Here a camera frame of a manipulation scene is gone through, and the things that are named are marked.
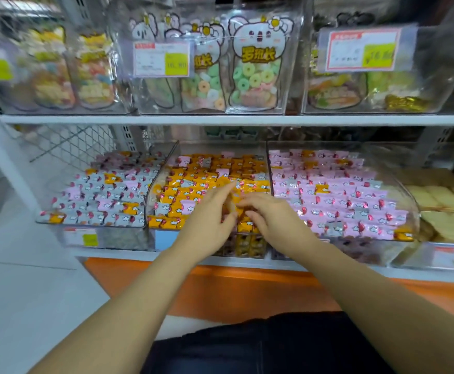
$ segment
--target hand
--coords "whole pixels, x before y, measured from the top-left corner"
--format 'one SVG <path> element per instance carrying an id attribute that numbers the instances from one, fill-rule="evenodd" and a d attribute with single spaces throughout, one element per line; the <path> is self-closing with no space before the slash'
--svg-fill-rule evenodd
<path id="1" fill-rule="evenodd" d="M 301 220 L 289 203 L 267 193 L 249 193 L 237 207 L 254 207 L 245 213 L 261 234 L 276 250 L 298 261 L 301 252 L 308 251 L 320 240 Z"/>
<path id="2" fill-rule="evenodd" d="M 230 213 L 222 223 L 222 206 L 235 186 L 234 181 L 208 190 L 173 243 L 174 249 L 183 251 L 194 264 L 218 251 L 236 226 L 236 212 Z"/>

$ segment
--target orange shelf base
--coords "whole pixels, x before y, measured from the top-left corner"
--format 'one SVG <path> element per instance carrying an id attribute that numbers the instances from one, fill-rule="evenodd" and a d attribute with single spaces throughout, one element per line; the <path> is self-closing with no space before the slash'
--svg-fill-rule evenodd
<path id="1" fill-rule="evenodd" d="M 121 293 L 150 262 L 89 258 L 85 267 L 110 297 Z M 454 283 L 393 279 L 454 314 Z M 308 272 L 197 266 L 168 314 L 240 323 L 283 312 L 338 311 L 340 307 Z"/>

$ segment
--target floor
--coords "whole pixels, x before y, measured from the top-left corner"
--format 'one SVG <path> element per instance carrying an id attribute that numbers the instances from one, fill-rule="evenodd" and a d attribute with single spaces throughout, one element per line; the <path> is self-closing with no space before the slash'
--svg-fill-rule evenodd
<path id="1" fill-rule="evenodd" d="M 24 374 L 109 297 L 14 192 L 0 212 L 0 374 Z M 217 325 L 167 316 L 157 339 Z"/>

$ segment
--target right hand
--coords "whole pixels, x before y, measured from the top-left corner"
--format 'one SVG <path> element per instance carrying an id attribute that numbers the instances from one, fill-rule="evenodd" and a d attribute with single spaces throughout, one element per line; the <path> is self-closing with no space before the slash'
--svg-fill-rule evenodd
<path id="1" fill-rule="evenodd" d="M 253 207 L 245 213 L 277 251 L 297 260 L 301 252 L 319 244 L 319 239 L 285 199 L 267 193 L 248 193 L 237 207 Z"/>

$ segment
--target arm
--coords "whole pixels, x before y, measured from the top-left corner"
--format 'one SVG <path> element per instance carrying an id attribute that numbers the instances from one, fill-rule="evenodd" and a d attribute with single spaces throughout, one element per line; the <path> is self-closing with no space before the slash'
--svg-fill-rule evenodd
<path id="1" fill-rule="evenodd" d="M 248 195 L 238 206 L 267 241 L 328 289 L 400 374 L 454 372 L 454 316 L 318 240 L 282 199 Z"/>
<path id="2" fill-rule="evenodd" d="M 210 190 L 172 247 L 118 297 L 111 299 L 50 351 L 30 374 L 133 374 L 149 353 L 166 312 L 189 271 L 217 251 L 236 225 L 221 223 L 235 183 Z"/>

